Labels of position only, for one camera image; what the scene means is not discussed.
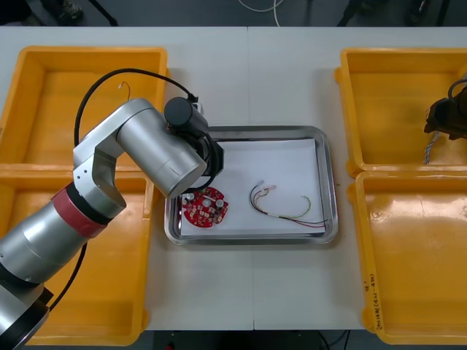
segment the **circuit board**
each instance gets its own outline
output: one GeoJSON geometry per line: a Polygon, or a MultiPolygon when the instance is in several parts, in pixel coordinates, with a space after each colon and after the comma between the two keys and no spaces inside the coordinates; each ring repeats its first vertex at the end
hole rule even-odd
{"type": "Polygon", "coordinates": [[[224,195],[213,187],[188,193],[182,201],[183,214],[190,224],[198,228],[211,228],[220,224],[227,214],[228,203],[224,195]]]}

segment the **black device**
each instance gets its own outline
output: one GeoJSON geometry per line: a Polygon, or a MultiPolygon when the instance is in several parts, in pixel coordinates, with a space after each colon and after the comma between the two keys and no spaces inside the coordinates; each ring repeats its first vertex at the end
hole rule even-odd
{"type": "Polygon", "coordinates": [[[433,104],[428,111],[425,132],[441,131],[449,134],[450,140],[467,139],[467,87],[464,87],[456,96],[452,91],[456,86],[466,83],[461,79],[451,85],[447,98],[433,104]]]}
{"type": "Polygon", "coordinates": [[[207,162],[203,176],[217,176],[223,170],[224,149],[209,137],[209,126],[201,105],[197,101],[175,97],[167,102],[164,117],[169,130],[188,142],[207,162]]]}

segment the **white paper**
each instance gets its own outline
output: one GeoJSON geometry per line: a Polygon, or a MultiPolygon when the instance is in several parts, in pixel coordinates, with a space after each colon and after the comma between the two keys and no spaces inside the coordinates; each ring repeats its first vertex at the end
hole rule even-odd
{"type": "MultiPolygon", "coordinates": [[[[182,215],[182,236],[260,235],[322,233],[324,228],[304,227],[295,222],[266,216],[255,211],[249,201],[251,189],[263,180],[262,186],[276,185],[259,200],[261,208],[281,215],[299,215],[308,202],[310,211],[300,220],[321,222],[320,183],[316,149],[313,139],[291,141],[230,141],[220,142],[224,149],[224,170],[211,187],[219,190],[228,202],[224,220],[210,228],[193,226],[182,215]]],[[[199,179],[194,186],[205,183],[199,179]]]]}

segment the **yellow plastic bin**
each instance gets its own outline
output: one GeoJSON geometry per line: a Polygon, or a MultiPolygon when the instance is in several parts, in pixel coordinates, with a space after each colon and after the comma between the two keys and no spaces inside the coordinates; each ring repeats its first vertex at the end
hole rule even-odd
{"type": "MultiPolygon", "coordinates": [[[[0,170],[0,237],[72,180],[70,171],[0,170]]],[[[90,241],[72,288],[29,345],[132,344],[145,329],[147,258],[154,185],[141,172],[117,173],[127,208],[90,241]]],[[[75,257],[46,287],[61,292],[75,257]]]]}
{"type": "Polygon", "coordinates": [[[343,50],[335,78],[344,109],[349,174],[467,171],[467,140],[449,141],[445,134],[431,151],[431,164],[423,165],[433,138],[423,132],[426,112],[466,73],[467,49],[343,50]]]}
{"type": "MultiPolygon", "coordinates": [[[[150,47],[27,47],[20,53],[0,120],[0,237],[70,183],[78,106],[98,78],[121,68],[167,75],[167,53],[150,47]]],[[[127,101],[128,86],[130,98],[163,110],[163,80],[119,74],[91,96],[81,137],[127,101]]],[[[127,155],[117,162],[116,186],[127,208],[89,243],[72,287],[29,344],[124,346],[147,326],[144,291],[158,192],[127,155]]],[[[76,259],[46,284],[55,296],[76,259]]]]}
{"type": "Polygon", "coordinates": [[[366,308],[385,343],[467,345],[467,173],[364,172],[349,187],[366,308]]]}
{"type": "MultiPolygon", "coordinates": [[[[98,78],[121,68],[167,75],[167,52],[149,47],[25,48],[18,57],[1,116],[0,163],[24,169],[72,166],[74,120],[81,100],[98,78]]],[[[82,117],[81,137],[127,101],[128,87],[130,98],[146,98],[163,111],[163,80],[118,74],[91,96],[82,117]],[[122,82],[127,84],[119,89],[122,82]]],[[[128,155],[122,155],[117,166],[137,170],[128,155]]]]}

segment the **robotic arm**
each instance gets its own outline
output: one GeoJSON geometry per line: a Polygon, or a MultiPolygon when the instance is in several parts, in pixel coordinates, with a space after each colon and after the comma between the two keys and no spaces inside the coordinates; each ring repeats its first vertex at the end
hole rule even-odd
{"type": "Polygon", "coordinates": [[[115,187],[124,152],[167,198],[202,175],[212,181],[223,161],[206,120],[184,98],[170,100],[165,116],[144,99],[108,116],[74,148],[73,182],[0,240],[0,349],[20,348],[42,326],[53,296],[44,283],[126,207],[115,187]]]}

